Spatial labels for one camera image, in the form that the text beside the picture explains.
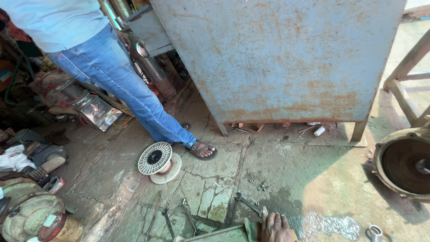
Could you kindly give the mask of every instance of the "wooden stand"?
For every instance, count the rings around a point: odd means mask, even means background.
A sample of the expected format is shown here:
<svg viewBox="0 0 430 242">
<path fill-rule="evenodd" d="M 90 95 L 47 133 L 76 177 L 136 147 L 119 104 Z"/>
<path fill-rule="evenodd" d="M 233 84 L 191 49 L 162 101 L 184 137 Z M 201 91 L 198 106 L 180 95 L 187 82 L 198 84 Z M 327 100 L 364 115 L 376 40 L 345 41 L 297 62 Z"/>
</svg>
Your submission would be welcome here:
<svg viewBox="0 0 430 242">
<path fill-rule="evenodd" d="M 420 114 L 406 93 L 401 81 L 430 78 L 430 71 L 409 73 L 429 51 L 430 30 L 424 34 L 384 82 L 384 90 L 391 90 L 393 92 L 412 128 L 421 127 L 427 122 L 424 117 L 430 115 L 430 106 Z"/>
</svg>

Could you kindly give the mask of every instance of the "open-end wrench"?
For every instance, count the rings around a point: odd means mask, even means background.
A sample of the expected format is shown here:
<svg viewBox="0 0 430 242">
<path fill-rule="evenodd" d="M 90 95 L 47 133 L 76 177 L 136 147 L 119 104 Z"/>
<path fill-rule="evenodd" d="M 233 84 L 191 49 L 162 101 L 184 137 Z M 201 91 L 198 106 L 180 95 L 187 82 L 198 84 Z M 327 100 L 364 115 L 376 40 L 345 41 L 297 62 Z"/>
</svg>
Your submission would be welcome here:
<svg viewBox="0 0 430 242">
<path fill-rule="evenodd" d="M 166 222 L 167 222 L 167 226 L 169 227 L 170 235 L 172 235 L 172 239 L 174 239 L 175 238 L 175 233 L 173 232 L 172 224 L 170 223 L 169 209 L 168 208 L 164 209 L 164 211 L 161 214 L 164 217 L 166 217 Z"/>
<path fill-rule="evenodd" d="M 260 210 L 258 210 L 256 207 L 254 207 L 254 205 L 252 205 L 252 204 L 250 204 L 247 200 L 245 200 L 243 197 L 242 197 L 242 193 L 240 193 L 240 192 L 237 192 L 236 193 L 236 197 L 234 198 L 234 199 L 236 199 L 237 201 L 242 201 L 244 204 L 246 204 L 248 207 L 250 207 L 250 208 L 252 208 L 254 211 L 256 211 L 257 212 L 257 214 L 261 217 L 261 211 Z"/>
<path fill-rule="evenodd" d="M 196 226 L 194 225 L 193 221 L 191 220 L 191 217 L 190 217 L 190 215 L 188 214 L 188 210 L 187 210 L 187 208 L 185 207 L 186 205 L 188 205 L 188 202 L 187 202 L 187 199 L 186 199 L 186 198 L 184 198 L 184 199 L 182 200 L 182 207 L 184 208 L 184 211 L 185 211 L 185 213 L 186 213 L 186 215 L 187 215 L 187 217 L 188 217 L 188 220 L 190 221 L 191 225 L 193 226 L 193 229 L 194 229 L 193 237 L 194 237 L 194 236 L 197 236 L 197 235 L 200 233 L 200 229 L 196 228 Z"/>
</svg>

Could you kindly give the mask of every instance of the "cable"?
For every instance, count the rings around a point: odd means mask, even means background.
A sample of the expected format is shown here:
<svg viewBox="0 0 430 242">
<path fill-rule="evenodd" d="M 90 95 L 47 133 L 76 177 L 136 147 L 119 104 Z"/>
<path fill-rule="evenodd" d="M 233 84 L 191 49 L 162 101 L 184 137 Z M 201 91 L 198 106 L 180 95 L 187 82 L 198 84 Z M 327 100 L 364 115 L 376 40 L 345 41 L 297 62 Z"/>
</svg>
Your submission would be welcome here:
<svg viewBox="0 0 430 242">
<path fill-rule="evenodd" d="M 89 126 L 89 124 L 84 124 L 84 123 L 82 122 L 82 118 L 80 117 L 80 115 L 79 115 L 79 121 L 81 121 L 81 124 L 83 124 L 83 125 L 85 125 L 85 126 Z"/>
<path fill-rule="evenodd" d="M 135 8 L 135 10 L 137 12 L 137 8 L 136 8 L 136 5 L 134 4 L 134 0 L 132 0 L 132 4 L 133 4 L 133 7 Z"/>
<path fill-rule="evenodd" d="M 12 86 L 13 81 L 15 81 L 15 76 L 18 73 L 18 68 L 19 68 L 19 65 L 21 64 L 22 58 L 24 58 L 25 61 L 27 62 L 28 72 L 30 72 L 31 79 L 34 80 L 34 73 L 33 73 L 33 70 L 31 69 L 30 60 L 26 55 L 21 54 L 18 58 L 18 61 L 16 62 L 15 70 L 13 70 L 12 78 L 10 78 L 10 82 L 7 85 L 6 92 L 4 94 L 4 101 L 10 105 L 17 105 L 17 103 L 9 101 L 7 97 L 9 96 L 10 87 Z"/>
<path fill-rule="evenodd" d="M 124 110 L 130 110 L 130 109 L 121 109 L 121 110 L 116 110 L 115 112 L 113 112 L 108 118 L 110 118 L 110 117 L 112 117 L 114 114 L 116 114 L 117 112 L 119 112 L 119 111 L 124 111 Z M 114 126 L 117 126 L 117 127 L 121 127 L 121 126 L 123 126 L 124 124 L 126 124 L 128 121 L 130 121 L 132 118 L 134 118 L 134 115 L 131 117 L 131 118 L 129 118 L 127 121 L 125 121 L 123 124 L 121 124 L 121 125 L 116 125 L 114 122 L 112 122 L 112 124 L 114 125 Z"/>
</svg>

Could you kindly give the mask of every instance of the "green hose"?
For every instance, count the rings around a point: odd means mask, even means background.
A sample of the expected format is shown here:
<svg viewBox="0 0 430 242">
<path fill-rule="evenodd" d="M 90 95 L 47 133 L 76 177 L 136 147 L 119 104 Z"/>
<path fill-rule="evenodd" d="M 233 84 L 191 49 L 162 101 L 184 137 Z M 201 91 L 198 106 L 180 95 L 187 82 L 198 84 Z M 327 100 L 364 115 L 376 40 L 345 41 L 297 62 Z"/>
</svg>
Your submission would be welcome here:
<svg viewBox="0 0 430 242">
<path fill-rule="evenodd" d="M 4 101 L 5 101 L 7 104 L 10 104 L 10 105 L 17 105 L 17 103 L 14 103 L 14 102 L 12 102 L 12 101 L 9 101 L 9 100 L 7 99 L 7 97 L 8 97 L 8 95 L 9 95 L 10 87 L 12 86 L 13 81 L 15 81 L 15 76 L 16 76 L 16 74 L 18 73 L 18 67 L 19 67 L 19 65 L 21 64 L 21 60 L 22 60 L 22 58 L 24 58 L 24 59 L 25 59 L 25 61 L 27 62 L 28 70 L 29 70 L 30 75 L 31 75 L 31 79 L 32 79 L 32 80 L 34 80 L 34 73 L 33 73 L 33 70 L 31 69 L 30 60 L 28 59 L 28 57 L 27 57 L 26 55 L 21 54 L 21 56 L 18 58 L 18 61 L 16 62 L 15 70 L 13 71 L 12 78 L 10 79 L 9 84 L 7 85 L 6 93 L 4 94 Z"/>
</svg>

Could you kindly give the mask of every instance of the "man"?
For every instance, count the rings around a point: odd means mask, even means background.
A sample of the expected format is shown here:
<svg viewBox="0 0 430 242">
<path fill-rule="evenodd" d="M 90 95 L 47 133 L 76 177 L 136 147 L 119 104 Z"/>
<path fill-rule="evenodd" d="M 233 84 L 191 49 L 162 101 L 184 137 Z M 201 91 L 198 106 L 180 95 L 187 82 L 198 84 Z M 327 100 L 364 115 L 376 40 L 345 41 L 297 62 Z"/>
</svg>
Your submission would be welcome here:
<svg viewBox="0 0 430 242">
<path fill-rule="evenodd" d="M 126 102 L 156 142 L 180 142 L 202 160 L 217 155 L 213 146 L 197 140 L 164 112 L 134 71 L 126 48 L 97 0 L 2 0 L 0 8 L 63 71 Z"/>
</svg>

